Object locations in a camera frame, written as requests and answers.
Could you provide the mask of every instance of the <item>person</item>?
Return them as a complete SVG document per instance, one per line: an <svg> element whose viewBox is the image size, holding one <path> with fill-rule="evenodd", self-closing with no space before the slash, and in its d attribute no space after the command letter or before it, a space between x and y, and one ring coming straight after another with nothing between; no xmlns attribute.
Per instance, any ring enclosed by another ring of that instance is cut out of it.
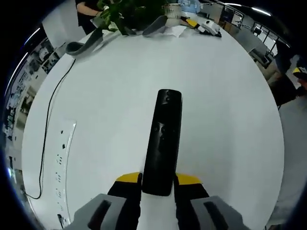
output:
<svg viewBox="0 0 307 230"><path fill-rule="evenodd" d="M296 88L286 73L291 68L291 60L294 57L293 50L285 43L276 40L278 54L274 61L268 66L267 71L271 77L266 78L276 105L280 106L296 98Z"/></svg>
<svg viewBox="0 0 307 230"><path fill-rule="evenodd" d="M97 7L98 0L76 0L78 23L82 26L86 35L91 33L96 27L91 19L101 14L101 10Z"/></svg>
<svg viewBox="0 0 307 230"><path fill-rule="evenodd" d="M295 75L301 84L300 96L279 109L283 128L284 168L279 196L270 223L284 223L296 206L307 180L307 63L300 58Z"/></svg>

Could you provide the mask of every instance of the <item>black clothing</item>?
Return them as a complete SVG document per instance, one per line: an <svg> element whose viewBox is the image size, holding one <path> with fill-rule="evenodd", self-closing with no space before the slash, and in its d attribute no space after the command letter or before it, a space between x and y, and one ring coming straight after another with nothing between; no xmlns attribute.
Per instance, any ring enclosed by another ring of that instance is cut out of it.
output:
<svg viewBox="0 0 307 230"><path fill-rule="evenodd" d="M293 50L279 40L276 40L276 48L278 52L275 56L277 68L282 74L286 74L291 66L290 59L294 56Z"/></svg>
<svg viewBox="0 0 307 230"><path fill-rule="evenodd" d="M270 85L270 89L277 106L294 100L297 95L295 86L285 74Z"/></svg>
<svg viewBox="0 0 307 230"><path fill-rule="evenodd" d="M89 8L91 8L92 10L101 11L97 7L98 0L76 0L76 6L81 2L85 2L85 5ZM94 18L94 16L85 15L85 14L82 14L82 13L79 13L79 12L77 12L77 14L78 14L78 24L79 24L79 26L82 26L86 35L88 35L94 29L96 29L96 27L90 21L91 19Z"/></svg>

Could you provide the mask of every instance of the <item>wall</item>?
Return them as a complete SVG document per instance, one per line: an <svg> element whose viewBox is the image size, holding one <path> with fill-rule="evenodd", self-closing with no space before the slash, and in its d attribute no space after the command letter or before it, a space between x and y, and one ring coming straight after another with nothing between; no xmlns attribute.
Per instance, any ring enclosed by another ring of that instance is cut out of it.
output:
<svg viewBox="0 0 307 230"><path fill-rule="evenodd" d="M254 22L255 21L251 17L249 17L248 15L244 14L244 18L243 18L243 24L244 25L250 26L252 28Z"/></svg>
<svg viewBox="0 0 307 230"><path fill-rule="evenodd" d="M213 19L216 23L220 21L221 13L223 10L223 6L219 4L202 4L201 12L209 14L209 18Z"/></svg>
<svg viewBox="0 0 307 230"><path fill-rule="evenodd" d="M85 32L78 26L74 0L66 0L55 8L42 22L46 35L54 48L65 42L79 41Z"/></svg>
<svg viewBox="0 0 307 230"><path fill-rule="evenodd" d="M238 23L239 21L241 21L241 19L242 19L242 17L240 17L240 16L237 15L237 14L234 14L234 17L232 18L231 23L234 24L234 25L237 25L237 23Z"/></svg>
<svg viewBox="0 0 307 230"><path fill-rule="evenodd" d="M22 116L22 120L26 120L26 116L22 113L20 113ZM13 129L13 146L17 151L21 152L22 145L23 145L23 137L24 137L24 131L20 128L14 127Z"/></svg>
<svg viewBox="0 0 307 230"><path fill-rule="evenodd" d="M6 158L12 157L13 168L21 170L21 148L17 150L12 141L6 139L5 145Z"/></svg>

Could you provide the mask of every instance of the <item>potted plant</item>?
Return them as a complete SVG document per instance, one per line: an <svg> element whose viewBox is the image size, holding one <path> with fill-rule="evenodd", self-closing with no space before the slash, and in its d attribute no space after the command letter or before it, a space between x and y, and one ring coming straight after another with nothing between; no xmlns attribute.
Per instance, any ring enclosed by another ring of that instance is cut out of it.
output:
<svg viewBox="0 0 307 230"><path fill-rule="evenodd" d="M156 18L164 15L166 0L99 0L98 8L103 12L100 18L103 22L101 29L109 29L114 22L123 35L127 34L126 28L144 30Z"/></svg>

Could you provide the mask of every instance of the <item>white device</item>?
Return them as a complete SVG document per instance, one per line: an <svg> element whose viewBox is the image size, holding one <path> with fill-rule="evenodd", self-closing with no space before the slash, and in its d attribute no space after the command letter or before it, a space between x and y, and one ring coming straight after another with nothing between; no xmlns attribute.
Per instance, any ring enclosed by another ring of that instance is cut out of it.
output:
<svg viewBox="0 0 307 230"><path fill-rule="evenodd" d="M210 20L206 20L201 26L214 36L220 32L220 26Z"/></svg>

